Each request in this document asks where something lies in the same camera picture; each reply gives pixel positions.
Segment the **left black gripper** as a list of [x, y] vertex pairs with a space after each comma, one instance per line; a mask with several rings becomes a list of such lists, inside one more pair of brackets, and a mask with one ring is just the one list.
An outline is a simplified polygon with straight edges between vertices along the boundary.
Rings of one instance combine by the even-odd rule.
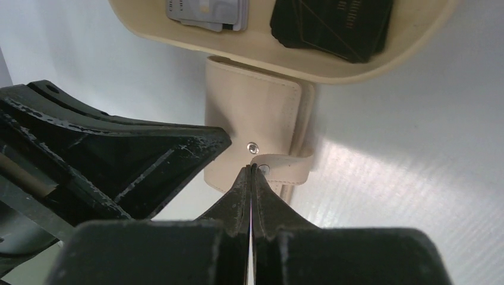
[[230, 145], [222, 128], [109, 115], [47, 80], [1, 88], [1, 274], [84, 222], [154, 217]]

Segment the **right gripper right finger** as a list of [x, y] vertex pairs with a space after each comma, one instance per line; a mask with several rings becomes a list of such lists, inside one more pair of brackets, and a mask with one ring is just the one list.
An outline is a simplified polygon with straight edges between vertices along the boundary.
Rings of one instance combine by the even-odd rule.
[[251, 226], [254, 238], [274, 238], [281, 230], [318, 228], [271, 189], [257, 164], [251, 165]]

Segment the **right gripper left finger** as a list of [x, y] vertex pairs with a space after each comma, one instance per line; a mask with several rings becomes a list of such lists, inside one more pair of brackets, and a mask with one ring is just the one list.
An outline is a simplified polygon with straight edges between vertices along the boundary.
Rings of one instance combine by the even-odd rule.
[[251, 166], [243, 167], [228, 190], [197, 220], [215, 221], [229, 236], [250, 233]]

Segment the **beige leather card holder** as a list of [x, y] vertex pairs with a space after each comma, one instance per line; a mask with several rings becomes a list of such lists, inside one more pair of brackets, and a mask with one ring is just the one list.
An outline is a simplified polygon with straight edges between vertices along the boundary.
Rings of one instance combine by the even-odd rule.
[[312, 83], [220, 56], [206, 60], [205, 124], [224, 129], [231, 145], [204, 169], [212, 188], [227, 192], [247, 164], [290, 202], [309, 176], [314, 151], [305, 135], [315, 101]]

